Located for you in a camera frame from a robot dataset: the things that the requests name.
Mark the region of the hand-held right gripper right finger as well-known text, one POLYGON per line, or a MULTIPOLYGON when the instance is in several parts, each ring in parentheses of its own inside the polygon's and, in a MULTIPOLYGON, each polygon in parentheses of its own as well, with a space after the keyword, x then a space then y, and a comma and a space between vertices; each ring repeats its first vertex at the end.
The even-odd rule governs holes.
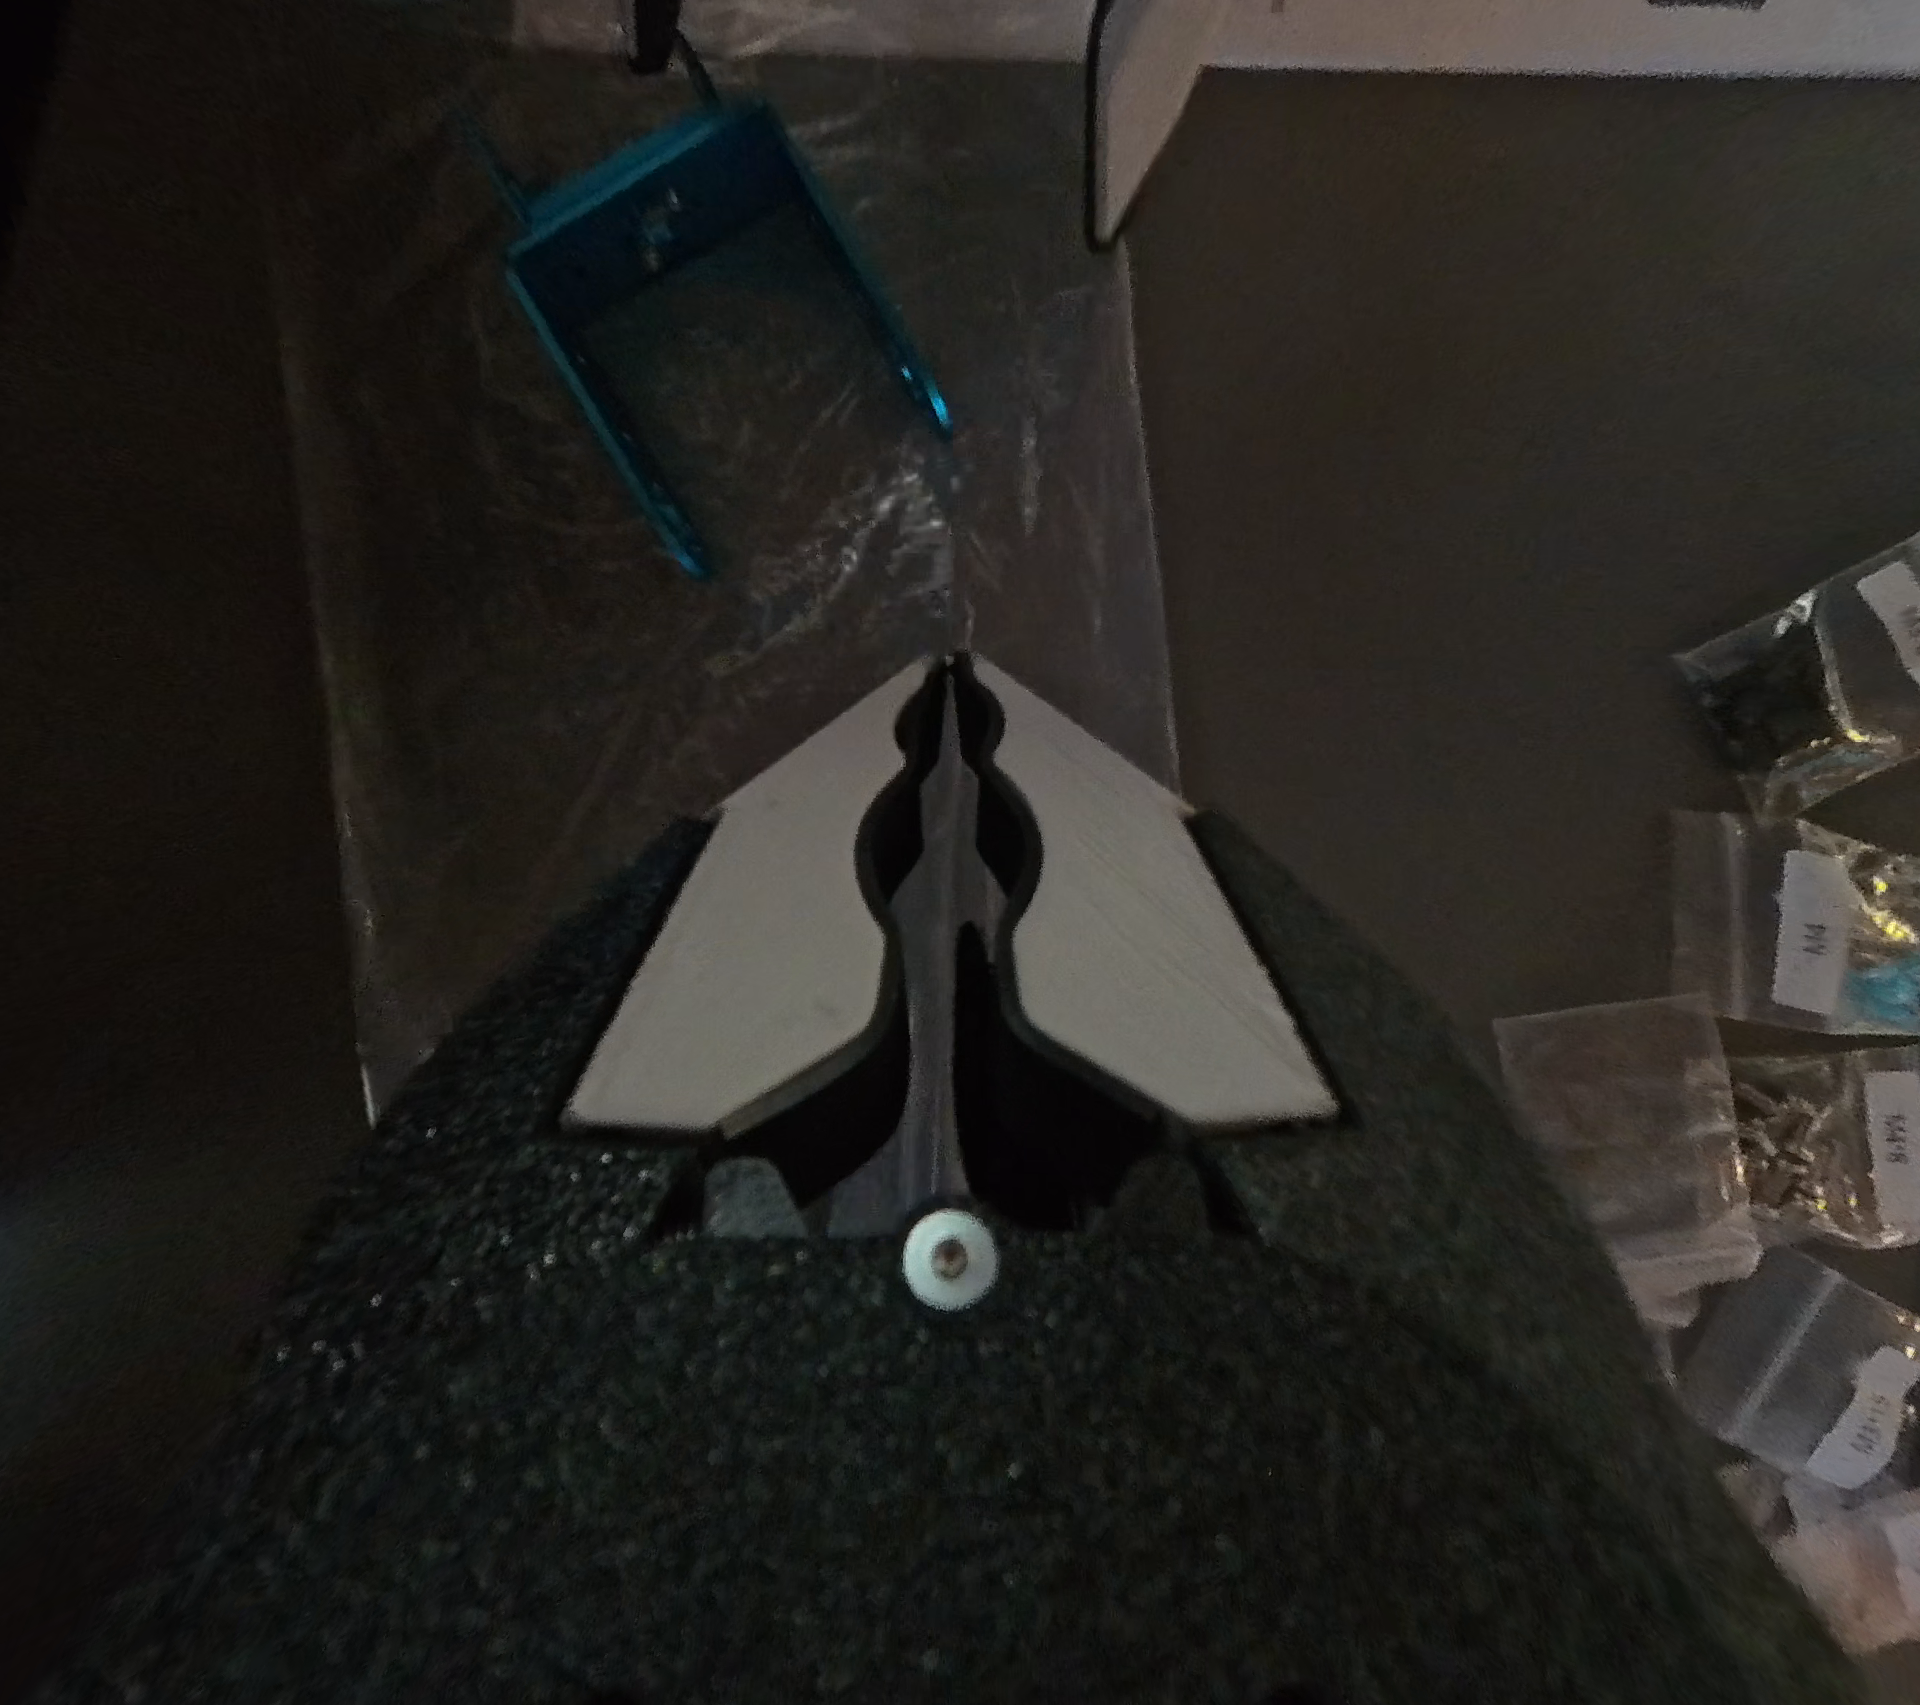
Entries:
POLYGON ((981 654, 952 659, 981 917, 957 1129, 1002 1217, 1094 1217, 1159 1158, 1342 1117, 1196 813, 981 654))

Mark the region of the blue metal U bracket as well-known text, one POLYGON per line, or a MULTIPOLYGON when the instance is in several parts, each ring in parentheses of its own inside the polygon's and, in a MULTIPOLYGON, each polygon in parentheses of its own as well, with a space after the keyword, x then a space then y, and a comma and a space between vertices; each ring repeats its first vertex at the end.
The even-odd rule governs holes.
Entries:
POLYGON ((756 94, 723 92, 685 35, 675 39, 675 54, 694 109, 538 191, 511 171, 473 109, 455 106, 448 118, 519 225, 502 267, 543 355, 638 517, 688 576, 709 581, 714 554, 704 534, 591 348, 591 328, 615 308, 790 213, 852 297, 883 362, 944 442, 955 436, 955 419, 898 302, 780 110, 756 94))

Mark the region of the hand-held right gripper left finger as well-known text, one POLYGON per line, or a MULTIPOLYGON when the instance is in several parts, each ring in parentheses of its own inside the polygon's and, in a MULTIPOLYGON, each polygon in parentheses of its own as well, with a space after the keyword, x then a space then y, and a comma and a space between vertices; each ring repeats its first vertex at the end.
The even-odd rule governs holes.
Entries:
POLYGON ((960 770, 937 659, 725 799, 563 1126, 764 1161, 803 1210, 907 1212, 940 1155, 960 770))

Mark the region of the pile of small screw bags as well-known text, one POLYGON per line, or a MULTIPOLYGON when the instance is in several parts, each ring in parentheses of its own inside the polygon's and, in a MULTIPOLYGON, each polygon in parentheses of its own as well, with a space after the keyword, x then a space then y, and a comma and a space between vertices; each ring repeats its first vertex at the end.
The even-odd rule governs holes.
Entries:
POLYGON ((1919 874, 1817 820, 1914 770, 1916 537, 1674 661, 1741 810, 1666 830, 1666 996, 1495 1027, 1505 1091, 1853 1654, 1916 1645, 1919 874))

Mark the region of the large clear plastic bag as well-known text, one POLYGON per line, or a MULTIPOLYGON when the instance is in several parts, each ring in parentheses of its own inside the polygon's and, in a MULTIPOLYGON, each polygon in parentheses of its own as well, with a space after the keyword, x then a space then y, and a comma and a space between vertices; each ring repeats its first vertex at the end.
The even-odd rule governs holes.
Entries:
POLYGON ((974 648, 1177 785, 1128 261, 1058 62, 762 61, 949 400, 942 439, 788 213, 594 348, 714 558, 621 487, 505 276, 468 141, 544 186, 692 106, 401 33, 260 82, 260 181, 378 1117, 660 830, 915 659, 974 648))

